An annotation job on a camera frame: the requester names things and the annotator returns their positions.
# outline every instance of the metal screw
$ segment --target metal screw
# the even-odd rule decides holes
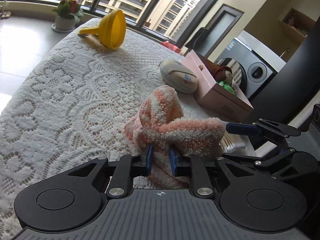
[[[113,196],[120,196],[124,193],[124,189],[120,187],[114,187],[111,190],[109,190],[109,194]]]
[[[210,189],[208,187],[198,188],[197,192],[198,192],[199,195],[202,195],[202,196],[208,196],[208,195],[211,195],[213,193],[212,189]]]

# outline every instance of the yellow funnel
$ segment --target yellow funnel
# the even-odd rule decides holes
[[[79,34],[98,35],[99,40],[108,49],[118,49],[125,36],[125,17],[121,10],[114,10],[102,18],[99,26],[83,28]]]

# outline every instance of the tiled floor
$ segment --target tiled floor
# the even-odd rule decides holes
[[[0,113],[43,56],[67,35],[51,25],[14,16],[0,20]]]

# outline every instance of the washing machine door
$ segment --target washing machine door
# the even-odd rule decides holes
[[[261,83],[267,77],[267,67],[261,62],[255,62],[248,68],[248,78],[253,83]]]
[[[247,74],[244,67],[235,59],[222,58],[216,62],[220,67],[227,66],[232,70],[232,78],[238,85],[238,87],[245,94],[247,89]]]

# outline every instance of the white lace tablecloth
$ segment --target white lace tablecloth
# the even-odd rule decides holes
[[[127,154],[124,123],[163,85],[157,65],[182,59],[130,30],[115,51],[77,32],[45,56],[0,116],[0,239],[21,230],[13,201],[23,188],[99,155]],[[192,95],[179,98],[186,117],[208,117]],[[136,186],[152,187],[146,178]]]

